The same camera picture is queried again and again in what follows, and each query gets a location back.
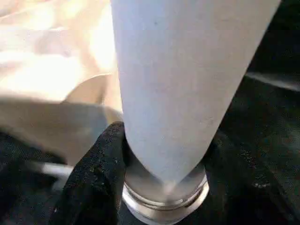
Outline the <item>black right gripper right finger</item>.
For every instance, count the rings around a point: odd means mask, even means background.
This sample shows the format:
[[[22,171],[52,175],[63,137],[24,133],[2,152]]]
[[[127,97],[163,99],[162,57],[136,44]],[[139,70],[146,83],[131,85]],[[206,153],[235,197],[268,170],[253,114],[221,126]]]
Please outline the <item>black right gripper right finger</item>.
[[[270,171],[218,131],[203,158],[219,225],[293,225],[294,211]]]

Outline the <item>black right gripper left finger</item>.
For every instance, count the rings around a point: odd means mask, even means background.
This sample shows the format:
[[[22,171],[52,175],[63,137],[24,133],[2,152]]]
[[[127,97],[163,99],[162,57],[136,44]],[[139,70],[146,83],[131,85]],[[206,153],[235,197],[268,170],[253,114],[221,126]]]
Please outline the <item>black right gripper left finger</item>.
[[[112,123],[75,165],[49,224],[116,225],[127,150],[124,123]]]

